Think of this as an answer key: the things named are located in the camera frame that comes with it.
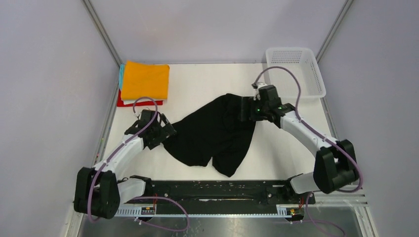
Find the black t shirt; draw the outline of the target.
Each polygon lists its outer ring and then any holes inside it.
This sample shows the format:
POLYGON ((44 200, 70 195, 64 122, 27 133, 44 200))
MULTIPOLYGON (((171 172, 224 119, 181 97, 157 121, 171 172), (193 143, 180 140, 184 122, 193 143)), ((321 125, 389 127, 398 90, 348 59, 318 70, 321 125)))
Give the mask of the black t shirt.
POLYGON ((165 150, 187 166, 207 166, 231 177, 244 160, 255 122, 240 121, 243 97, 219 96, 172 126, 174 136, 163 141, 165 150))

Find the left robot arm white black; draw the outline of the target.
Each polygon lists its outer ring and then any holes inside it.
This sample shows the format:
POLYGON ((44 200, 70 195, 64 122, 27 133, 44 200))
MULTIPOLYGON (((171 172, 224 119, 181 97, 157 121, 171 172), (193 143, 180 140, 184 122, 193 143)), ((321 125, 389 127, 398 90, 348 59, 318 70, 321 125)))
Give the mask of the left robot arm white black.
POLYGON ((120 205, 134 198, 147 203, 153 198, 151 179, 139 175, 123 177, 131 161, 145 149, 154 149, 176 131, 160 112, 143 110, 124 132, 108 158, 77 173, 74 210, 111 219, 120 205))

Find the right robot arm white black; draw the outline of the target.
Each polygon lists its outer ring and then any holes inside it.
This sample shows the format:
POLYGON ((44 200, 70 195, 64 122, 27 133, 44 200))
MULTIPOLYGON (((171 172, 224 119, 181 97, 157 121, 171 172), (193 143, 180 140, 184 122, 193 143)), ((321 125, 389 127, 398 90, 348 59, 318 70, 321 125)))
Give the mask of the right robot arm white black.
POLYGON ((338 191, 360 180, 356 168, 354 147, 348 140, 339 141, 307 126, 290 103, 284 104, 275 86, 263 82, 252 84, 254 96, 241 99, 241 121, 269 121, 297 139, 315 158, 314 170, 288 180, 283 190, 284 199, 298 202, 303 193, 338 191))

